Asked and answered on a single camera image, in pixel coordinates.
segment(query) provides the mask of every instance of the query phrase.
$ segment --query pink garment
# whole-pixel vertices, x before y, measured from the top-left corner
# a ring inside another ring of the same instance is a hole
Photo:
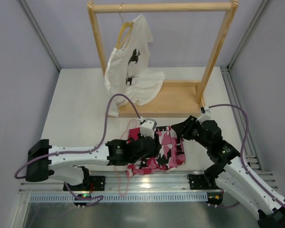
[[[159,155],[129,164],[126,170],[128,177],[135,174],[150,174],[160,170],[167,171],[185,163],[186,156],[181,137],[170,126],[157,127],[155,133],[158,134],[161,144]],[[138,140],[139,135],[140,128],[129,130],[129,139]]]

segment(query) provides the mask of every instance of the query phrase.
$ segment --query white table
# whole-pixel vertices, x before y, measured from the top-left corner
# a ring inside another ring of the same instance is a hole
[[[204,67],[157,67],[168,80],[201,80]],[[215,67],[204,93],[206,105],[229,104],[223,78],[219,67]],[[99,143],[109,95],[104,87],[102,70],[62,69],[56,85],[50,110],[44,126],[42,139],[49,139],[57,146],[91,146]],[[236,149],[241,142],[233,113],[229,107],[211,110],[212,117],[222,129],[224,139]],[[158,126],[180,123],[186,118],[156,118]],[[109,118],[105,142],[119,139],[125,131],[130,118]],[[186,164],[176,171],[203,171],[212,162],[206,150],[194,141],[184,144]],[[91,171],[113,171],[111,166],[87,165]]]

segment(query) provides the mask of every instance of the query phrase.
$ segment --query clothing rack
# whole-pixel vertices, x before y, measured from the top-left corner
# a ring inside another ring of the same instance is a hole
[[[136,106],[143,117],[188,117],[200,115],[200,107],[205,106],[203,94],[209,81],[219,52],[224,44],[233,17],[238,8],[238,0],[230,2],[209,3],[155,3],[155,4],[108,4],[96,5],[93,1],[87,3],[87,9],[99,60],[103,74],[107,68],[105,50],[101,38],[97,13],[133,13],[133,12],[201,12],[225,11],[222,24],[218,31],[210,58],[201,81],[164,81],[160,92],[149,103]],[[119,117],[135,117],[130,104],[118,108]]]

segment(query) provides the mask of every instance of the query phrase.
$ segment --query clothes hanger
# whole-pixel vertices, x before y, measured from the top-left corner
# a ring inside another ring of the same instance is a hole
[[[119,50],[119,49],[123,46],[124,42],[126,41],[126,39],[128,38],[128,36],[130,35],[130,33],[132,32],[132,29],[133,29],[133,22],[126,22],[126,23],[124,23],[124,18],[123,18],[122,15],[121,15],[122,5],[123,5],[123,3],[120,4],[120,7],[119,7],[119,16],[120,16],[121,19],[122,19],[123,25],[122,25],[122,27],[121,27],[121,29],[120,29],[120,31],[119,31],[119,36],[118,36],[117,43],[116,43],[116,49],[117,49],[117,50]],[[127,28],[129,28],[129,31],[127,32],[127,34],[126,34],[125,37],[123,38],[122,42],[120,42],[120,40],[121,40],[121,38],[122,38],[122,36],[123,36],[123,33],[124,33],[124,31],[125,31]]]

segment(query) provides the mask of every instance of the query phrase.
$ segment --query gray wall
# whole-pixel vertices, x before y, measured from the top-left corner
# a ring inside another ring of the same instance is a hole
[[[181,0],[181,2],[222,0]],[[218,57],[227,65],[262,0],[240,0],[238,11]],[[100,67],[87,0],[27,0],[62,68]],[[179,2],[179,0],[95,0],[98,4]],[[131,21],[139,14],[123,14]],[[224,12],[144,13],[154,42],[149,46],[150,66],[205,66]],[[98,15],[107,59],[117,42],[121,19],[116,14]]]
[[[17,1],[0,0],[0,228],[11,223],[13,175],[40,139],[57,77]]]
[[[285,194],[285,0],[273,0],[232,69],[262,164]]]

